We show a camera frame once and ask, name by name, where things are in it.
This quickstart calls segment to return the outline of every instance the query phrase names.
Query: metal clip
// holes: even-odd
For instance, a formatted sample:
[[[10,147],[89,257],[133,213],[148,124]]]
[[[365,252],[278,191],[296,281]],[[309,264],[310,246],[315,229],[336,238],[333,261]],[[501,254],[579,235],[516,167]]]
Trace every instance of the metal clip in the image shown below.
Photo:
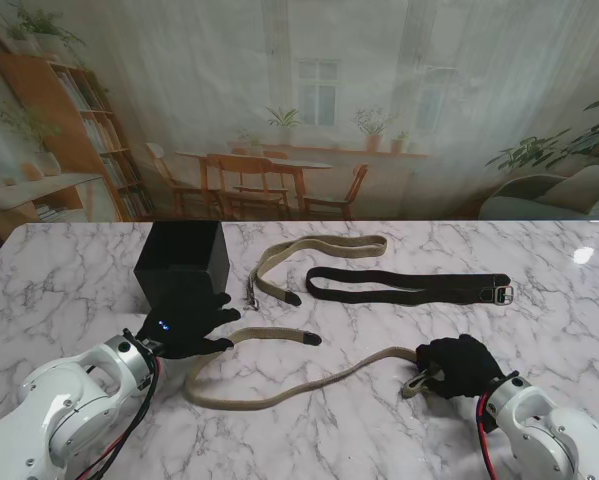
[[[423,392],[426,389],[424,382],[429,378],[428,370],[424,370],[416,377],[411,378],[401,387],[401,396],[403,398],[412,398],[418,393]]]
[[[248,279],[248,283],[246,285],[246,302],[248,302],[248,307],[246,310],[254,310],[256,312],[259,311],[259,300],[255,297],[255,287],[254,282]]]
[[[495,305],[510,305],[515,299],[515,289],[510,285],[495,287],[494,297]]]

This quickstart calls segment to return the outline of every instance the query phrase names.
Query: beige strap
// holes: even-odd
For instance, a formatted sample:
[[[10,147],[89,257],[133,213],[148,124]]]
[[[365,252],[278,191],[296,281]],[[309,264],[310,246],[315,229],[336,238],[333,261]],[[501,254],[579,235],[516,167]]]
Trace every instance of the beige strap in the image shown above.
[[[292,328],[278,328],[278,327],[261,327],[261,328],[244,328],[233,333],[228,337],[232,342],[237,345],[244,340],[249,339],[275,339],[275,340],[290,340],[293,342],[299,342],[306,345],[319,345],[321,338],[314,333],[306,332],[303,330],[295,330]],[[212,353],[210,355],[203,355],[196,357],[195,362],[188,372],[186,384],[184,387],[184,393],[188,400],[200,407],[211,408],[214,410],[262,410],[264,408],[273,407],[284,400],[287,400],[300,393],[310,392],[319,388],[326,387],[333,383],[336,383],[349,375],[353,374],[357,370],[370,365],[371,363],[381,360],[383,358],[396,357],[402,358],[412,363],[416,363],[417,354],[408,348],[403,347],[388,347],[377,353],[364,358],[362,361],[353,365],[342,372],[335,373],[329,377],[322,378],[321,380],[315,380],[312,382],[303,383],[292,387],[284,392],[275,395],[274,397],[264,398],[262,400],[222,400],[216,398],[208,398],[203,395],[195,393],[196,379],[201,370],[212,362],[215,358],[221,355],[222,352]],[[411,398],[417,393],[427,391],[425,388],[425,380],[429,378],[427,372],[422,372],[410,381],[404,384],[401,394],[404,398]]]
[[[288,258],[293,253],[313,249],[323,252],[332,257],[341,258],[365,258],[379,257],[386,251],[388,240],[381,235],[365,235],[361,237],[340,237],[337,235],[310,235],[301,237],[298,240],[279,243],[266,249],[259,259],[257,266],[252,269],[248,277],[247,300],[255,309],[259,309],[259,304],[254,295],[254,284],[262,292],[272,295],[283,302],[291,305],[301,305],[301,299],[296,293],[289,290],[283,290],[276,285],[266,282],[263,276]]]

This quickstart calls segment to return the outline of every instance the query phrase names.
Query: white marble surface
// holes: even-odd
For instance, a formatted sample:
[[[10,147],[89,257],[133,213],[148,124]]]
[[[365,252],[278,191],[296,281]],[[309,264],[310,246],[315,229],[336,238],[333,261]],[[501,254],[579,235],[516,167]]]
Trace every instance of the white marble surface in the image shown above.
[[[147,303],[132,268],[150,224],[51,224],[17,229],[0,252],[0,417],[35,367],[136,331]],[[304,328],[320,347],[250,341],[210,367],[206,393],[258,398],[335,372],[389,345],[416,347],[468,332],[504,371],[518,369],[554,400],[599,421],[599,223],[297,222],[224,224],[228,293],[244,305],[248,271],[271,244],[306,234],[389,238],[380,258],[344,260],[300,252],[269,275],[300,293],[299,308],[261,292],[260,313],[226,325]],[[515,303],[341,305],[315,301],[303,278],[315,265],[398,268],[403,273],[508,274]],[[215,412],[179,393],[186,362],[169,362],[153,407],[109,479],[486,479],[474,400],[401,400],[412,367],[384,360],[323,391],[260,412]],[[72,479],[114,433],[71,463]],[[501,432],[489,436],[501,479],[518,478]]]

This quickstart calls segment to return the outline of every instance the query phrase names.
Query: black cable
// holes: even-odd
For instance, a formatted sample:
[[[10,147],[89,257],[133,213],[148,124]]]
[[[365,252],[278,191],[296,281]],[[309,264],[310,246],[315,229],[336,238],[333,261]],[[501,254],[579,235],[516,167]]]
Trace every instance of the black cable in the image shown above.
[[[104,463],[103,466],[99,470],[97,470],[97,472],[93,476],[89,477],[88,480],[100,480],[101,478],[103,478],[103,476],[106,474],[106,472],[108,471],[108,469],[110,468],[112,463],[117,458],[117,455],[119,455],[119,452],[123,448],[123,446],[126,443],[126,441],[128,440],[128,438],[130,437],[130,434],[132,434],[132,432],[135,430],[135,428],[137,428],[137,426],[144,419],[144,417],[146,416],[146,413],[148,413],[148,409],[150,408],[150,401],[152,400],[152,397],[155,394],[155,390],[157,389],[157,381],[159,380],[159,373],[160,373],[159,365],[157,364],[157,360],[154,357],[151,357],[150,361],[151,361],[150,367],[151,367],[151,370],[153,370],[153,376],[152,376],[152,381],[150,382],[150,387],[148,388],[148,393],[146,394],[146,398],[144,398],[143,403],[141,404],[141,407],[139,407],[139,410],[137,411],[136,415],[132,419],[132,422],[130,422],[130,425],[124,431],[123,435],[121,436],[121,440],[119,441],[119,443],[117,444],[115,449],[112,451],[112,453],[108,457],[108,460],[106,460],[106,463]],[[92,468],[92,465],[89,466],[88,468],[86,468],[86,470],[84,470],[84,472],[87,472],[91,468]]]

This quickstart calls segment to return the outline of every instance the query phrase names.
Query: black box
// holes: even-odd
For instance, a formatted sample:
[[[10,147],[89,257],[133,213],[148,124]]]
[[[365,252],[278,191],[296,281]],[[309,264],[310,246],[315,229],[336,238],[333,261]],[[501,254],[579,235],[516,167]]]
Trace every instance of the black box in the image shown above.
[[[220,222],[155,222],[135,266],[151,307],[169,290],[225,291],[230,263]]]

